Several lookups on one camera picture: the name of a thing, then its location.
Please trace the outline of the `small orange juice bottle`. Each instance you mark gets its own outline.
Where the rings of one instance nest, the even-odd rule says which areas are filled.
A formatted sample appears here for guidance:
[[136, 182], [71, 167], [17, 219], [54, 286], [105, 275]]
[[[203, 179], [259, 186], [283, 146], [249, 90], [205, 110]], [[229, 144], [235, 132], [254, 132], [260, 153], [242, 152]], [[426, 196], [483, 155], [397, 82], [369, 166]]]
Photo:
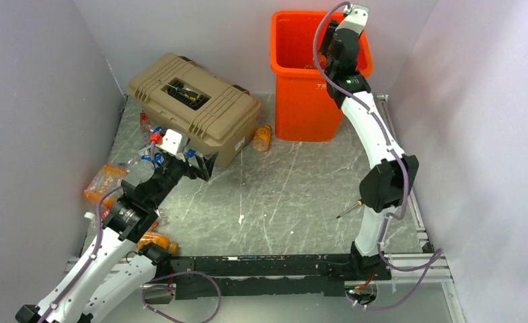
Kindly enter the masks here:
[[272, 127], [270, 124], [263, 124], [257, 128], [252, 139], [252, 147], [259, 152], [265, 152], [270, 146]]

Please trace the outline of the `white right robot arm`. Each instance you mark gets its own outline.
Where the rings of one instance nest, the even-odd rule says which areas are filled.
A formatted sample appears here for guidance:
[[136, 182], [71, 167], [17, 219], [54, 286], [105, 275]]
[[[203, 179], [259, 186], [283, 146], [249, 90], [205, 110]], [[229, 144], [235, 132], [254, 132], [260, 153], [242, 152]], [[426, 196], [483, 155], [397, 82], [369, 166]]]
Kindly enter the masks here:
[[331, 20], [314, 56], [329, 97], [350, 121], [363, 145], [370, 170], [359, 184], [364, 207], [359, 233], [352, 243], [349, 270], [366, 279], [383, 260], [383, 239], [390, 217], [402, 219], [404, 203], [419, 162], [406, 155], [385, 125], [366, 78], [358, 70], [363, 27]]

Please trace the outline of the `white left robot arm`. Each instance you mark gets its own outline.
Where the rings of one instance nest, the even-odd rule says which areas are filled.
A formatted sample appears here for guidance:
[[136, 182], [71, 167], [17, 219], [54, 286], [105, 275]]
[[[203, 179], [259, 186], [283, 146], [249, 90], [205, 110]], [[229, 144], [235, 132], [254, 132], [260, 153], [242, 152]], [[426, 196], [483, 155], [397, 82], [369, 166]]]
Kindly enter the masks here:
[[61, 282], [36, 304], [22, 306], [17, 322], [100, 322], [139, 286], [179, 276], [160, 245], [138, 243], [159, 217], [158, 208], [182, 178], [211, 178], [216, 154], [159, 149], [128, 166], [112, 192], [121, 192], [96, 236]]

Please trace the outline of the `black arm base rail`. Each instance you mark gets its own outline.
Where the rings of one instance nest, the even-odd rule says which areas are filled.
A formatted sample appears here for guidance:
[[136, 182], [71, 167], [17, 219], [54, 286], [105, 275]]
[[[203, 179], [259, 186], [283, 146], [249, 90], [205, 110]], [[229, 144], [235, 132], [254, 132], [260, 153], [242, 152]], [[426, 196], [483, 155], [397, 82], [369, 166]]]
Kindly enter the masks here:
[[322, 294], [340, 297], [361, 283], [391, 279], [380, 261], [351, 254], [177, 256], [146, 286], [174, 288], [177, 300], [200, 297]]

